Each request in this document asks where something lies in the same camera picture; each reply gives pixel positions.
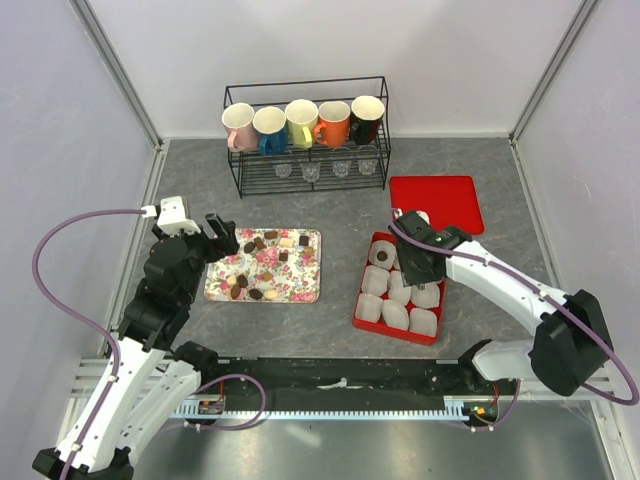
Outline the floral serving tray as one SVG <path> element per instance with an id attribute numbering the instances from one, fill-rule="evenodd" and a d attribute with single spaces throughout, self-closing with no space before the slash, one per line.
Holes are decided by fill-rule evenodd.
<path id="1" fill-rule="evenodd" d="M 309 237 L 308 246 L 299 245 L 299 237 Z M 208 266 L 204 283 L 204 297 L 213 302 L 270 302 L 287 304 L 310 304 L 320 295 L 321 283 L 321 233 L 316 229 L 299 228 L 239 228 L 236 230 L 238 253 Z M 279 245 L 281 238 L 291 238 L 294 246 Z M 279 254 L 287 252 L 285 262 Z M 265 272 L 273 278 L 263 279 Z M 241 288 L 237 277 L 245 275 L 248 286 Z M 254 300 L 250 289 L 259 289 L 263 298 Z M 275 300 L 265 294 L 276 290 Z"/>

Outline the red chocolate box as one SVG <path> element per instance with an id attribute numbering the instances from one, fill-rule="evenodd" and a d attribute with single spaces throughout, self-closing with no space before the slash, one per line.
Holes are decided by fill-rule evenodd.
<path id="1" fill-rule="evenodd" d="M 385 251 L 389 258 L 379 262 Z M 394 237 L 372 235 L 364 273 L 354 309 L 354 327 L 421 345 L 438 339 L 444 310 L 446 282 L 405 286 L 397 259 Z"/>

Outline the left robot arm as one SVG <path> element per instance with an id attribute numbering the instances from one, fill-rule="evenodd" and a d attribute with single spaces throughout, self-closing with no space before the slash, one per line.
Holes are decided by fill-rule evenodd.
<path id="1" fill-rule="evenodd" d="M 117 334 L 109 333 L 54 297 L 45 286 L 39 260 L 44 246 L 62 229 L 90 218 L 72 217 L 50 230 L 32 259 L 32 274 L 43 295 L 59 309 L 95 329 L 109 343 L 108 364 L 80 417 L 55 447 L 36 454 L 32 467 L 47 479 L 130 479 L 153 437 L 170 414 L 195 392 L 208 393 L 219 382 L 215 353 L 195 343 L 178 348 L 161 381 L 142 388 L 190 316 L 208 264 L 236 254 L 236 225 L 217 214 L 205 220 L 214 234 L 188 218 L 180 198 L 165 206 L 133 212 L 152 218 L 157 238 L 144 265 L 144 276 L 124 311 Z"/>

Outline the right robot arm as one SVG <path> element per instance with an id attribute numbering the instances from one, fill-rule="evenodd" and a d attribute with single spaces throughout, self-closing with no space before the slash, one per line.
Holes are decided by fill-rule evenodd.
<path id="1" fill-rule="evenodd" d="M 455 226 L 435 230 L 409 211 L 389 226 L 396 240 L 401 275 L 409 286 L 452 280 L 482 295 L 530 337 L 486 339 L 467 352 L 458 381 L 467 392 L 483 392 L 493 381 L 534 377 L 569 397 L 587 385 L 613 350 L 599 301 L 585 290 L 568 294 L 509 266 Z"/>

